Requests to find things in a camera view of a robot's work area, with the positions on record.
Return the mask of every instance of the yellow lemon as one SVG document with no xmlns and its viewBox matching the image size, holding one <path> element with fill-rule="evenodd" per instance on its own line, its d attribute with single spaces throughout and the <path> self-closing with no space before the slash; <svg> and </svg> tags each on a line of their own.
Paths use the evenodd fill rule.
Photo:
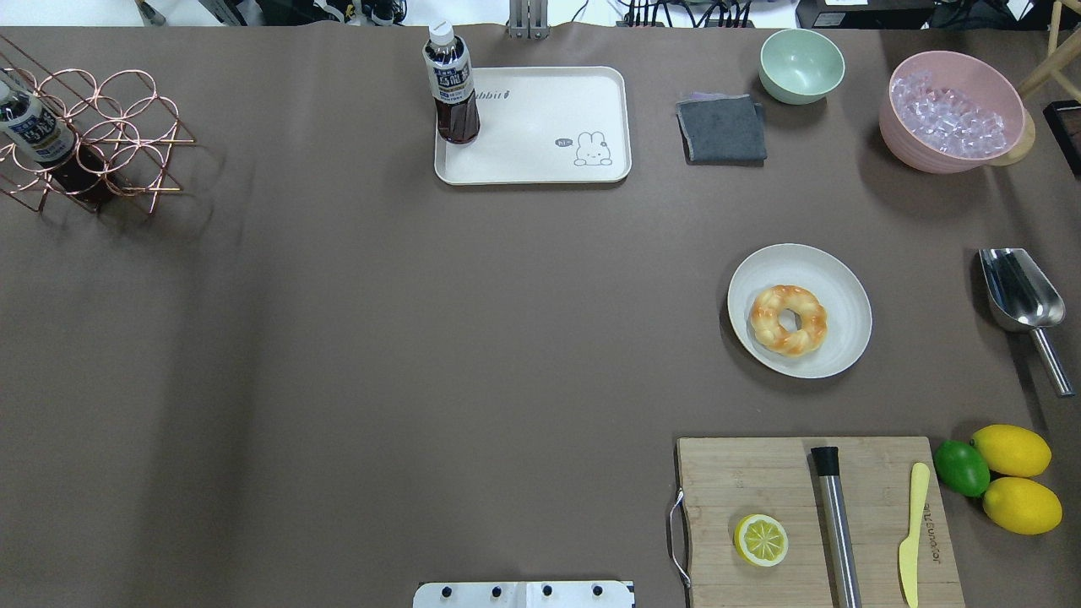
<svg viewBox="0 0 1081 608">
<path fill-rule="evenodd" d="M 987 466 L 1003 475 L 1035 477 L 1051 462 L 1051 448 L 1036 433 L 1012 424 L 992 424 L 972 434 L 972 447 Z"/>
<path fill-rule="evenodd" d="M 1000 477 L 984 492 L 984 513 L 1011 532 L 1042 534 L 1063 520 L 1063 503 L 1031 479 Z"/>
<path fill-rule="evenodd" d="M 736 553 L 756 566 L 776 566 L 788 555 L 785 527 L 769 515 L 756 513 L 744 517 L 734 537 Z"/>
</svg>

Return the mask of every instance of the soda bottle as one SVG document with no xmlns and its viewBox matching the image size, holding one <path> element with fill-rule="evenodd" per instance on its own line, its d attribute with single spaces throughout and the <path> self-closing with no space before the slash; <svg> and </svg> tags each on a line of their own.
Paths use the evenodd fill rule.
<svg viewBox="0 0 1081 608">
<path fill-rule="evenodd" d="M 436 98 L 439 135 L 452 144 L 476 140 L 480 133 L 480 116 L 469 49 L 461 37 L 454 36 L 450 22 L 428 26 L 424 58 L 428 64 L 431 96 Z"/>
<path fill-rule="evenodd" d="M 41 100 L 12 89 L 3 80 L 0 80 L 0 130 L 42 169 L 48 169 L 72 198 L 95 209 L 112 198 L 105 179 L 88 171 L 105 171 L 105 162 L 90 149 L 77 146 L 71 128 Z"/>
</svg>

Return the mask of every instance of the white bottle cap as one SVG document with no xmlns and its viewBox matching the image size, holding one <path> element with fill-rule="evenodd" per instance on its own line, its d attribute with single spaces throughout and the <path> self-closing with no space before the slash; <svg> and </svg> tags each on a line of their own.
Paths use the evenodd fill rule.
<svg viewBox="0 0 1081 608">
<path fill-rule="evenodd" d="M 437 47 L 446 47 L 454 41 L 454 26 L 451 22 L 443 21 L 436 25 L 428 26 L 428 38 Z"/>
</svg>

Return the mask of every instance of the cutting board metal handle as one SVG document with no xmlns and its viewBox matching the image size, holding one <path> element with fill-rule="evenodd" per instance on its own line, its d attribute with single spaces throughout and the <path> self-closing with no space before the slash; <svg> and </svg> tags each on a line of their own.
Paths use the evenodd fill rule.
<svg viewBox="0 0 1081 608">
<path fill-rule="evenodd" d="M 672 533 L 672 520 L 676 518 L 676 511 L 683 505 L 683 488 L 679 488 L 676 492 L 676 500 L 672 501 L 672 507 L 668 510 L 668 555 L 672 558 L 672 564 L 676 565 L 676 569 L 679 570 L 679 576 L 683 579 L 683 586 L 691 589 L 691 576 L 686 573 L 683 566 L 680 565 L 679 559 L 676 557 L 676 534 Z M 686 529 L 686 523 L 684 521 L 683 529 Z"/>
</svg>

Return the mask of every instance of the bread ring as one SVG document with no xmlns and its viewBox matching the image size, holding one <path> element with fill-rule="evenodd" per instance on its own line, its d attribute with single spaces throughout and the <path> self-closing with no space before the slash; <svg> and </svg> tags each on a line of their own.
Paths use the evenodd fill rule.
<svg viewBox="0 0 1081 608">
<path fill-rule="evenodd" d="M 785 309 L 799 315 L 800 329 L 788 331 L 780 326 L 780 313 Z M 750 310 L 750 325 L 762 346 L 786 357 L 817 351 L 826 340 L 826 309 L 813 293 L 795 285 L 774 286 L 758 294 Z"/>
</svg>

